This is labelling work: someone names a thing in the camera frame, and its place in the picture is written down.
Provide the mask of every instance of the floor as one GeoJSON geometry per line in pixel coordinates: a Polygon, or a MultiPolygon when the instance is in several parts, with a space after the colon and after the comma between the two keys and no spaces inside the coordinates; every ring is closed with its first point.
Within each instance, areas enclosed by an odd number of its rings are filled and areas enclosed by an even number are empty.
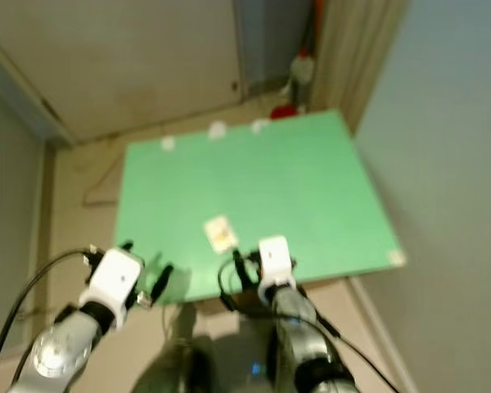
{"type": "MultiPolygon", "coordinates": [[[[102,248],[111,246],[111,237],[116,218],[116,204],[106,203],[86,207],[84,193],[98,184],[113,163],[132,141],[159,138],[171,133],[184,133],[207,129],[214,120],[229,125],[249,123],[267,117],[270,110],[281,98],[276,94],[265,95],[235,106],[209,114],[196,115],[189,119],[142,129],[117,138],[102,139],[70,150],[60,151],[56,157],[55,189],[52,206],[52,246],[55,255],[65,249],[95,244],[102,248]]],[[[88,268],[79,260],[68,262],[51,273],[49,287],[49,309],[57,312],[70,301],[76,301],[83,289],[83,280],[88,268]]],[[[347,282],[338,280],[311,290],[310,297],[319,310],[325,314],[351,341],[358,344],[388,374],[381,354],[364,323],[363,316],[350,295],[347,282]]],[[[155,307],[150,311],[133,310],[124,330],[108,335],[89,360],[87,370],[74,384],[73,392],[111,391],[129,392],[146,367],[160,353],[165,343],[171,321],[178,314],[178,307],[171,305],[155,307]]],[[[195,334],[205,334],[215,342],[214,350],[223,379],[236,376],[234,382],[249,381],[247,359],[261,358],[264,345],[258,340],[249,340],[252,333],[248,322],[235,314],[221,313],[205,315],[198,313],[194,323],[195,334]],[[234,333],[240,330],[241,335],[234,333]],[[243,351],[241,359],[236,356],[223,359],[229,348],[243,351]]],[[[389,391],[371,369],[356,355],[342,345],[340,353],[355,376],[360,391],[389,391]]],[[[0,366],[0,391],[10,378],[15,359],[0,366]]]]}

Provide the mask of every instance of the beige floor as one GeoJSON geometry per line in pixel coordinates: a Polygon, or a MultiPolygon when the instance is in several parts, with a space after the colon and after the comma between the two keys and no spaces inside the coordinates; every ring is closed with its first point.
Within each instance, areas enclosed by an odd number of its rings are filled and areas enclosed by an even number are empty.
{"type": "MultiPolygon", "coordinates": [[[[249,123],[254,119],[268,116],[277,101],[279,97],[276,95],[264,96],[233,108],[60,151],[56,158],[52,207],[52,254],[90,243],[104,248],[111,246],[116,204],[86,208],[82,204],[83,195],[123,153],[128,142],[158,138],[170,133],[206,129],[213,120],[223,120],[227,124],[249,123]]],[[[87,273],[88,269],[78,260],[55,269],[50,277],[50,308],[57,310],[69,301],[76,301],[83,289],[83,279],[87,273]]],[[[363,322],[362,315],[349,294],[346,282],[339,280],[319,287],[312,290],[310,296],[317,307],[346,337],[363,348],[384,370],[388,370],[363,322]]],[[[141,309],[132,311],[124,330],[110,334],[99,345],[89,361],[87,370],[72,391],[131,391],[138,376],[160,353],[165,339],[164,330],[167,330],[167,325],[175,312],[174,306],[166,309],[156,307],[149,312],[141,309]]],[[[195,331],[205,332],[212,338],[218,339],[237,332],[239,328],[243,332],[246,331],[234,314],[216,314],[209,317],[198,314],[195,331]]],[[[361,391],[374,393],[388,391],[359,358],[343,346],[339,345],[339,348],[361,391]]],[[[252,349],[244,348],[244,351],[251,352],[252,349]]],[[[233,367],[233,362],[229,362],[228,359],[219,360],[218,363],[233,367]]],[[[14,364],[13,359],[0,365],[0,391],[7,386],[14,364]]]]}

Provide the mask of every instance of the red object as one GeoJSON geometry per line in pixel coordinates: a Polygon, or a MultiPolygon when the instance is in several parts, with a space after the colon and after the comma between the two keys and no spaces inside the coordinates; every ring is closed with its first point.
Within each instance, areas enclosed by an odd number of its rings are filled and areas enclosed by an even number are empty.
{"type": "Polygon", "coordinates": [[[292,117],[298,115],[294,105],[288,104],[283,106],[277,106],[271,111],[271,119],[283,119],[284,117],[292,117]]]}

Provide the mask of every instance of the wall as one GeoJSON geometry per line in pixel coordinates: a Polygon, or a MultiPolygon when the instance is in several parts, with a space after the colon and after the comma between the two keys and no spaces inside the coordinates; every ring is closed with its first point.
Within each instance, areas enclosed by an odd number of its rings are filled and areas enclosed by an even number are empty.
{"type": "MultiPolygon", "coordinates": [[[[33,256],[42,143],[0,99],[0,329],[33,256]]],[[[16,323],[7,347],[24,342],[16,323]]]]}
{"type": "Polygon", "coordinates": [[[312,2],[236,0],[241,63],[251,88],[285,78],[297,55],[312,2]]]}
{"type": "Polygon", "coordinates": [[[491,1],[411,1],[357,144],[409,260],[363,285],[413,379],[491,391],[491,1]]]}

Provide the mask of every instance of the green board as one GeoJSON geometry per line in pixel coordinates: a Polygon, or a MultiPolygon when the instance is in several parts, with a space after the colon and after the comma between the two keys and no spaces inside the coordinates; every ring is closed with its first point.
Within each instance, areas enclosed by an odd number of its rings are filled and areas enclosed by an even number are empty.
{"type": "MultiPolygon", "coordinates": [[[[184,135],[171,151],[162,146],[140,142],[126,151],[115,241],[134,240],[133,252],[159,269],[173,263],[164,302],[218,296],[216,274],[230,253],[215,254],[203,227],[220,215],[244,253],[259,239],[285,236],[298,282],[402,264],[336,112],[277,120],[257,134],[244,125],[216,140],[184,135]]],[[[237,289],[236,278],[229,285],[237,289]]]]}

